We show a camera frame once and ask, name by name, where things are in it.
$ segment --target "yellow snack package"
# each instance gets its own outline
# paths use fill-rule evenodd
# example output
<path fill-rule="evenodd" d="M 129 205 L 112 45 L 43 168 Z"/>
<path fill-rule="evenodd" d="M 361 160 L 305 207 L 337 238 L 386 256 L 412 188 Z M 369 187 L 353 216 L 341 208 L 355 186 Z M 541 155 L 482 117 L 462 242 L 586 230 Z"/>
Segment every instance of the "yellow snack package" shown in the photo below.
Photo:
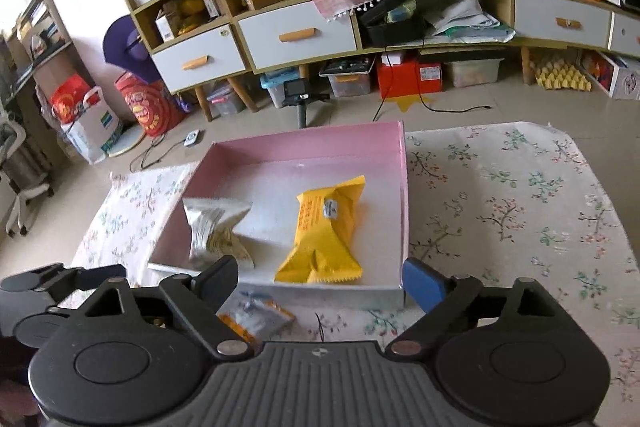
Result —
<path fill-rule="evenodd" d="M 276 272 L 279 282 L 340 282 L 362 277 L 351 255 L 354 211 L 364 176 L 298 196 L 295 246 Z"/>

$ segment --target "blue gripper pad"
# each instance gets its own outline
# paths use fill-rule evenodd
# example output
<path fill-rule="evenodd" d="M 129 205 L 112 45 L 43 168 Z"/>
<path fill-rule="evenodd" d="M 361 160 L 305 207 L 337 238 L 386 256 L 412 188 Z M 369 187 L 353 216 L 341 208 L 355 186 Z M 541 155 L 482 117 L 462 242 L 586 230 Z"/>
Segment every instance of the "blue gripper pad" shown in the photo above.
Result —
<path fill-rule="evenodd" d="M 422 261 L 410 257 L 402 264 L 402 288 L 429 313 L 447 296 L 449 279 Z"/>

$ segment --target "floral tablecloth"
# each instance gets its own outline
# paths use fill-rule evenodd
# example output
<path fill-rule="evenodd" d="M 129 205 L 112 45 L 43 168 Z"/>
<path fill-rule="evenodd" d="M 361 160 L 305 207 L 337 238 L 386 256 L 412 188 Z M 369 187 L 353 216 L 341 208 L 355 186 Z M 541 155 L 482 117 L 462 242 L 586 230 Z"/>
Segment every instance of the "floral tablecloth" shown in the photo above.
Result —
<path fill-rule="evenodd" d="M 609 360 L 599 425 L 640 419 L 638 266 L 609 197 L 571 138 L 520 122 L 414 132 L 406 147 L 411 254 L 485 285 L 538 279 Z M 131 283 L 158 283 L 162 276 L 146 263 L 194 168 L 114 176 L 73 266 L 122 263 Z M 289 309 L 297 320 L 279 339 L 376 339 L 383 346 L 422 315 L 415 308 Z"/>

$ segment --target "white shopping bag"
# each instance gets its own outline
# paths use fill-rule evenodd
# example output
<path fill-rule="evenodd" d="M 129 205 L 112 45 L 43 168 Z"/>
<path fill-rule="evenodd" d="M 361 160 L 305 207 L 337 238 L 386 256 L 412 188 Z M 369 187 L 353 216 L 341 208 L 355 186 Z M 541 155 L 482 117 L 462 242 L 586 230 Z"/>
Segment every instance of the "white shopping bag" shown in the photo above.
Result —
<path fill-rule="evenodd" d="M 98 94 L 99 102 L 88 100 Z M 101 162 L 106 152 L 120 139 L 122 122 L 102 97 L 102 88 L 94 87 L 84 96 L 84 112 L 72 123 L 62 125 L 62 131 L 90 165 Z"/>

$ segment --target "cabinet leg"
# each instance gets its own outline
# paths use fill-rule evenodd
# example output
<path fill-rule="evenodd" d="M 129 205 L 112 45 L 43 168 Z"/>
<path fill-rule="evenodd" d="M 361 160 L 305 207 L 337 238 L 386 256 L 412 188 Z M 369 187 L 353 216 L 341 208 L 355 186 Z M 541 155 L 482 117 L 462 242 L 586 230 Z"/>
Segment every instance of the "cabinet leg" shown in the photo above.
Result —
<path fill-rule="evenodd" d="M 249 96 L 249 93 L 246 92 L 244 86 L 238 82 L 235 78 L 228 78 L 227 82 L 229 86 L 238 94 L 240 100 L 244 102 L 244 105 L 251 109 L 251 112 L 258 112 L 258 107 L 255 105 L 254 100 Z"/>
<path fill-rule="evenodd" d="M 521 48 L 522 54 L 522 77 L 525 84 L 533 83 L 533 70 L 531 69 L 531 56 L 529 48 Z"/>
<path fill-rule="evenodd" d="M 198 86 L 194 91 L 196 92 L 198 103 L 200 104 L 200 108 L 202 109 L 205 118 L 208 122 L 212 121 L 213 117 L 211 116 L 211 107 L 209 106 L 209 100 L 204 96 L 204 89 L 202 89 L 202 86 Z"/>

